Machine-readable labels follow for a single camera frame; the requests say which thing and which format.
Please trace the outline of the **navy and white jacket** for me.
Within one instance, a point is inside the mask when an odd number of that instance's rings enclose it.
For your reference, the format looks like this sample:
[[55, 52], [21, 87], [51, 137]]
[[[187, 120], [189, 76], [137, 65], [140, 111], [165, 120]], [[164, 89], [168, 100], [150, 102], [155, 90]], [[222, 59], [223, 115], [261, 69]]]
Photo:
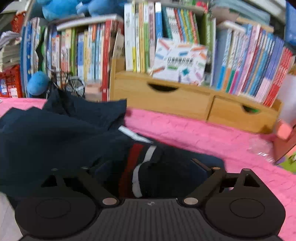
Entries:
[[126, 101], [88, 102], [55, 90], [43, 108], [1, 117], [1, 192], [29, 196], [47, 177], [87, 170], [120, 198], [175, 198], [224, 168], [214, 156], [149, 140], [125, 127]]

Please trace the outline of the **pink bed blanket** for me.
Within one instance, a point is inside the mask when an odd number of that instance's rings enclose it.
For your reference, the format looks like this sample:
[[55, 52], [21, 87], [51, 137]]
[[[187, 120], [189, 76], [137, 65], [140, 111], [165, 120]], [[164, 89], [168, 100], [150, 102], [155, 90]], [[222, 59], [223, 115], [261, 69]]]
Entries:
[[[26, 108], [43, 108], [47, 100], [37, 105], [35, 98], [27, 100]], [[1, 117], [11, 108], [1, 106]], [[278, 168], [265, 159], [247, 151], [252, 139], [262, 141], [261, 135], [243, 133], [225, 126], [168, 116], [145, 110], [127, 109], [125, 127], [149, 140], [190, 152], [221, 159], [230, 173], [251, 169], [285, 207], [286, 217], [280, 230], [283, 240], [295, 240], [295, 175]]]

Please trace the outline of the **wooden drawer organizer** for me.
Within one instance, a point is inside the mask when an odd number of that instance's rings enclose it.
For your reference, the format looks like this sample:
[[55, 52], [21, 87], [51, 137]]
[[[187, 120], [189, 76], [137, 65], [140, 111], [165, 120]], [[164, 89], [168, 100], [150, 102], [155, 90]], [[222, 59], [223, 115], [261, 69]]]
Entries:
[[248, 98], [208, 87], [129, 72], [124, 58], [113, 59], [111, 63], [110, 100], [119, 99], [126, 99], [130, 108], [175, 114], [252, 133], [271, 133], [282, 108], [279, 99], [268, 108]]

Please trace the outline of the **row of books right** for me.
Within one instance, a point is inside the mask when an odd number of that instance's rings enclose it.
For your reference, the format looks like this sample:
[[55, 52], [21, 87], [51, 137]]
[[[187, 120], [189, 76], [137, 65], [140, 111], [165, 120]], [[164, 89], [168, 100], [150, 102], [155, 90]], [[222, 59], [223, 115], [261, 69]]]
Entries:
[[287, 8], [285, 36], [274, 33], [263, 1], [128, 1], [124, 5], [125, 67], [148, 73], [157, 41], [204, 45], [208, 59], [199, 86], [271, 107], [294, 57], [295, 9]]

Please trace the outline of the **row of books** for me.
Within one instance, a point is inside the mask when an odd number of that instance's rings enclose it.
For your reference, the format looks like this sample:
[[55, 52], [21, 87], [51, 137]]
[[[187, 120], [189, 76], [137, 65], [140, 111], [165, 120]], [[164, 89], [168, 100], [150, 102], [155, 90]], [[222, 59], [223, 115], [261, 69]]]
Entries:
[[157, 41], [204, 45], [208, 59], [199, 86], [271, 107], [294, 57], [295, 9], [287, 8], [285, 36], [274, 33], [263, 1], [128, 1], [124, 5], [125, 67], [148, 73]]
[[124, 32], [123, 19], [116, 14], [26, 21], [21, 30], [23, 97], [33, 97], [27, 91], [31, 76], [38, 71], [48, 76], [49, 68], [78, 76], [86, 98], [108, 101], [111, 63], [122, 56]]

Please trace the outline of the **white patterned box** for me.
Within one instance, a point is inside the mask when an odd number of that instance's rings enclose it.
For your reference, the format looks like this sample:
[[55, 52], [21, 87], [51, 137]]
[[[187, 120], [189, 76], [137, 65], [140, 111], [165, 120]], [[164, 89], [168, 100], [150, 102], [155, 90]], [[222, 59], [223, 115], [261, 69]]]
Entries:
[[160, 38], [151, 75], [156, 79], [199, 86], [204, 81], [207, 59], [208, 48], [204, 45]]

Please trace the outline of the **miniature black bicycle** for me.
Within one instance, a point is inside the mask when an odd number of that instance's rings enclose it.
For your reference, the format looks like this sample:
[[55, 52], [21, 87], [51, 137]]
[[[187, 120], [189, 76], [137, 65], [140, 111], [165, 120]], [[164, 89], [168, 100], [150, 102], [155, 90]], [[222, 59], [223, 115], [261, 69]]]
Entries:
[[73, 76], [71, 72], [49, 68], [47, 73], [51, 80], [46, 91], [46, 99], [50, 97], [55, 89], [69, 92], [76, 97], [85, 98], [85, 83], [78, 76]]

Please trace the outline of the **blue plush ball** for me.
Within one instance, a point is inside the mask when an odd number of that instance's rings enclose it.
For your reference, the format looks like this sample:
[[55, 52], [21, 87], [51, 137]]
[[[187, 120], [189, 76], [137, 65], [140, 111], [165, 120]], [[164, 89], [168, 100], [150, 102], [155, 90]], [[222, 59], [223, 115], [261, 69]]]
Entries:
[[38, 71], [31, 76], [27, 91], [30, 95], [39, 96], [47, 90], [50, 81], [50, 78], [44, 72]]

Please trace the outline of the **red plastic basket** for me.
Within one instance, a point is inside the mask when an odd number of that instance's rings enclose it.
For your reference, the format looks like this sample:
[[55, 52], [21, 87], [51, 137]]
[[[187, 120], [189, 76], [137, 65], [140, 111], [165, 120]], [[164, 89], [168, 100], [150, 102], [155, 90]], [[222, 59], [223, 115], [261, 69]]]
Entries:
[[[13, 15], [11, 20], [11, 31], [17, 32], [21, 36], [21, 30], [26, 12], [20, 12]], [[21, 85], [20, 64], [15, 65], [4, 72], [1, 72], [1, 97], [21, 98], [23, 97]]]

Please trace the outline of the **row of books left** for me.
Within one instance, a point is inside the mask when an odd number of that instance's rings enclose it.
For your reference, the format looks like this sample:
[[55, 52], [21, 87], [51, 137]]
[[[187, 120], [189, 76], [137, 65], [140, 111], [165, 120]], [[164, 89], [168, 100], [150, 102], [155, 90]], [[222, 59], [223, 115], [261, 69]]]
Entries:
[[23, 97], [33, 97], [27, 91], [31, 76], [38, 71], [48, 76], [49, 68], [78, 76], [86, 98], [108, 101], [111, 63], [122, 56], [124, 32], [123, 19], [116, 14], [26, 21], [21, 30]]

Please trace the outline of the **stack of papers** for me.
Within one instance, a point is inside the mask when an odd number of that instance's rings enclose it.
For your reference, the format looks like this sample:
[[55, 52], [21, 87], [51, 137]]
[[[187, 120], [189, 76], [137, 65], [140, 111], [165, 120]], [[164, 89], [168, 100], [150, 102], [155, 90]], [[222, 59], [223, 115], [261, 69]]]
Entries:
[[20, 64], [21, 36], [7, 31], [1, 34], [0, 70], [1, 72]]

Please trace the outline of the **blue plush toy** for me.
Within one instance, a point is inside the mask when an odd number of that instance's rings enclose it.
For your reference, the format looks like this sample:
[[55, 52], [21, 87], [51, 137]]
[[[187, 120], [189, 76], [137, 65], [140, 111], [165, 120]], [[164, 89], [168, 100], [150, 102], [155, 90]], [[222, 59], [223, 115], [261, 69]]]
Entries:
[[123, 16], [124, 5], [121, 0], [38, 0], [42, 7], [43, 16], [52, 21], [73, 15], [100, 16], [118, 14]]

